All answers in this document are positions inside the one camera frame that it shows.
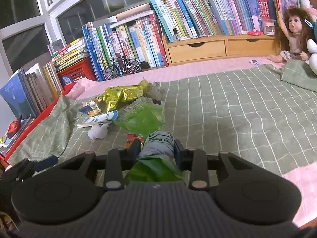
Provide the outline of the grey printed wrapper roll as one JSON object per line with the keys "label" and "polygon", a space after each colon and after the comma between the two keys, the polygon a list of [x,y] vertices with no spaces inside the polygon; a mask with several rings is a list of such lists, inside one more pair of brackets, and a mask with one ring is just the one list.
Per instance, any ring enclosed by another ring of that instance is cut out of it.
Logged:
{"label": "grey printed wrapper roll", "polygon": [[138,158],[165,155],[170,158],[174,157],[175,140],[173,135],[167,131],[152,132],[143,143],[143,148]]}

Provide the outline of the wooden drawer shelf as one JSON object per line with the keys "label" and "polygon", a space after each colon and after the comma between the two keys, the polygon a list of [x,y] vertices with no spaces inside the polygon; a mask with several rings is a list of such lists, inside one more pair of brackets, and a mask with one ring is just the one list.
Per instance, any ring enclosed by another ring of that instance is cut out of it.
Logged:
{"label": "wooden drawer shelf", "polygon": [[162,37],[169,66],[214,59],[264,57],[276,54],[273,36],[204,36],[200,38],[169,42]]}

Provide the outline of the miniature black bicycle model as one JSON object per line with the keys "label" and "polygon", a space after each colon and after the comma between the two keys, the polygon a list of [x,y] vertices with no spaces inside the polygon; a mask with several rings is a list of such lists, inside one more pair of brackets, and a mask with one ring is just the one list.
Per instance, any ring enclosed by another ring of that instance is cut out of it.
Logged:
{"label": "miniature black bicycle model", "polygon": [[105,78],[107,80],[116,79],[126,73],[136,74],[141,72],[141,63],[135,58],[111,57],[111,65],[105,70]]}

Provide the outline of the row of upright books centre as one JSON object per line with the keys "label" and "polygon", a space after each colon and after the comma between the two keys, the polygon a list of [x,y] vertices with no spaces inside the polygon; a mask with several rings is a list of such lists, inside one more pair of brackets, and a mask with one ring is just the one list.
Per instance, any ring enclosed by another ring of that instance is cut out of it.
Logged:
{"label": "row of upright books centre", "polygon": [[111,57],[135,58],[141,71],[167,67],[162,31],[153,10],[141,12],[117,22],[101,19],[82,26],[88,53],[98,81],[105,81]]}

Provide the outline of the red tray edge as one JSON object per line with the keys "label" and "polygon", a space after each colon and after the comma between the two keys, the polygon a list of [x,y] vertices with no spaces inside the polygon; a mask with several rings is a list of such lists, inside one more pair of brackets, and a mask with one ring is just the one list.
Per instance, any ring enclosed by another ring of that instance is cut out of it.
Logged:
{"label": "red tray edge", "polygon": [[27,127],[5,156],[8,164],[24,159],[40,161],[64,153],[78,119],[78,102],[67,97],[76,85],[66,85],[64,93]]}

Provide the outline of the brown haired doll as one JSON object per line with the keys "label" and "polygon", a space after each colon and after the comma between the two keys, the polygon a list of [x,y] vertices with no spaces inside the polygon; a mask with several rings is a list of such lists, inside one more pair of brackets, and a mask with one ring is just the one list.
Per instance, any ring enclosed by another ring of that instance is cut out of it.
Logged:
{"label": "brown haired doll", "polygon": [[278,55],[269,55],[268,59],[281,63],[289,59],[308,62],[310,53],[307,42],[313,38],[312,18],[306,10],[289,7],[278,12],[280,33],[276,35],[277,44],[283,49]]}

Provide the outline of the white plush toy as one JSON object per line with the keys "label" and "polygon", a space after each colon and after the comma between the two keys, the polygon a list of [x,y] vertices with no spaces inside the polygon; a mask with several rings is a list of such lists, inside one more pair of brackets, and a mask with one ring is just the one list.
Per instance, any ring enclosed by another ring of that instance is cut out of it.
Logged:
{"label": "white plush toy", "polygon": [[310,53],[309,66],[312,72],[317,75],[317,44],[316,44],[316,22],[311,23],[305,19],[305,23],[311,29],[312,38],[307,41],[307,49]]}

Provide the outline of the left leaning book row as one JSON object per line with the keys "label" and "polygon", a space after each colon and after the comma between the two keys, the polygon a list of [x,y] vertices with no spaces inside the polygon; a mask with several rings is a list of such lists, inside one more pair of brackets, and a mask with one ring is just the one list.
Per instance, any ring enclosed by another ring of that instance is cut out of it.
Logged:
{"label": "left leaning book row", "polygon": [[52,62],[19,68],[1,87],[1,97],[16,118],[36,118],[64,92],[65,84]]}

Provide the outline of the green plastic bag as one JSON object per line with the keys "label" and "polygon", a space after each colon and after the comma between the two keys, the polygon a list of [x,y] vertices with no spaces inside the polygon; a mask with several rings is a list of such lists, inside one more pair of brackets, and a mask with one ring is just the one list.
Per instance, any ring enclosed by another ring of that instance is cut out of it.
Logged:
{"label": "green plastic bag", "polygon": [[[164,105],[161,101],[141,97],[119,111],[115,124],[139,134],[145,142],[148,135],[162,131]],[[176,166],[174,157],[155,155],[138,158],[125,176],[125,182],[177,182],[183,180],[183,172]]]}

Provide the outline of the pink bed sheet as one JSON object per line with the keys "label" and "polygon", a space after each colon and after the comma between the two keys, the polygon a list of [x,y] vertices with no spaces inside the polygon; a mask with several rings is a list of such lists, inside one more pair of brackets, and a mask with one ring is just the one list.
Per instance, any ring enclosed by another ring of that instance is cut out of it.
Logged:
{"label": "pink bed sheet", "polygon": [[67,97],[88,101],[110,86],[156,82],[164,126],[184,147],[227,151],[294,183],[294,223],[316,218],[316,92],[281,80],[280,64],[231,58],[151,69],[97,82],[81,79]]}

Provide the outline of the stack of books on crate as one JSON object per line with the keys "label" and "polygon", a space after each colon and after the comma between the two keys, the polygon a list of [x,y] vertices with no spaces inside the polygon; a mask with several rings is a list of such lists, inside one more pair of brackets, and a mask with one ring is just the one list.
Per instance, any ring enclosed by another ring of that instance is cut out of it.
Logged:
{"label": "stack of books on crate", "polygon": [[54,53],[52,56],[52,64],[55,70],[60,72],[88,56],[86,41],[84,38],[79,38]]}

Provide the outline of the red plastic crate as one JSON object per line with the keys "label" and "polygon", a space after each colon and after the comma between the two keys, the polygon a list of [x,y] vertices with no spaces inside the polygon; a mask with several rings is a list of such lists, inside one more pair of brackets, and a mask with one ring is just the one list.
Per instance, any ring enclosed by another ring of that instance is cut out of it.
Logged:
{"label": "red plastic crate", "polygon": [[58,74],[62,86],[77,82],[80,79],[96,80],[95,72],[89,57],[60,71]]}

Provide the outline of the gold foil bag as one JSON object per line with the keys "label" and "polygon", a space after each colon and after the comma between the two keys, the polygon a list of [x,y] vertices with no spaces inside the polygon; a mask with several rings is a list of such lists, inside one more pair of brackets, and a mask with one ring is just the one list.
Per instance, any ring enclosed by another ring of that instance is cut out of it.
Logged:
{"label": "gold foil bag", "polygon": [[143,79],[136,85],[110,86],[97,100],[104,112],[116,110],[122,103],[135,101],[149,91],[149,82]]}

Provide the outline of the row of books on shelf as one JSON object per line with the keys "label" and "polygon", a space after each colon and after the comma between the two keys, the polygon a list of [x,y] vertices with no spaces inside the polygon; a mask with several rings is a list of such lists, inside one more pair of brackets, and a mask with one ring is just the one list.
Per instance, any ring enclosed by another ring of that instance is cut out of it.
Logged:
{"label": "row of books on shelf", "polygon": [[150,0],[169,42],[207,36],[275,35],[273,0]]}

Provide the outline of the blue white snack wrapper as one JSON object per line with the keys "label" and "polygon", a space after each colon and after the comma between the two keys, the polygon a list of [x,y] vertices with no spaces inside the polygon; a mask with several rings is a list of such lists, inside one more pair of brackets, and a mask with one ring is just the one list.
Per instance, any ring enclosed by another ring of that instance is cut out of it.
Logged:
{"label": "blue white snack wrapper", "polygon": [[92,127],[94,125],[103,125],[103,124],[110,124],[115,121],[115,119],[118,117],[118,111],[114,110],[109,113],[103,113],[100,115],[96,115],[94,117],[90,117],[86,122],[82,124],[77,124],[76,126],[78,128],[86,128],[86,127]]}

